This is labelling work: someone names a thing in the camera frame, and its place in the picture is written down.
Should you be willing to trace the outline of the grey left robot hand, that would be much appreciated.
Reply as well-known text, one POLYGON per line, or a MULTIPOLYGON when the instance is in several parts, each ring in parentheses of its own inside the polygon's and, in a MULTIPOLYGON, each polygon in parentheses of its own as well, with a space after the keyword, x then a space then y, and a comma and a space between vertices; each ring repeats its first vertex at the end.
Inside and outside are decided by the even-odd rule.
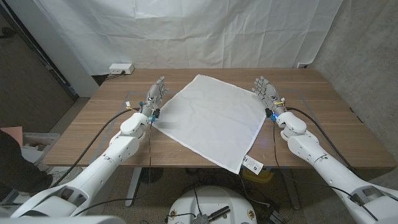
POLYGON ((164 77, 160 77, 147 92, 145 101, 141 105, 140 113, 149 119, 157 119, 160 115, 160 106, 167 89, 165 88, 164 77))

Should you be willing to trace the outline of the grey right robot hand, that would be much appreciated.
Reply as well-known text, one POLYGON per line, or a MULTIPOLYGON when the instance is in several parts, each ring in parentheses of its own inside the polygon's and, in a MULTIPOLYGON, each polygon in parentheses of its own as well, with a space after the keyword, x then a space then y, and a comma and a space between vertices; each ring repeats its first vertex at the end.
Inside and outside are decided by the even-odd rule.
POLYGON ((276 116, 286 112, 284 102, 281 100, 274 85, 263 76, 255 79, 252 91, 260 98, 266 109, 273 112, 276 116))

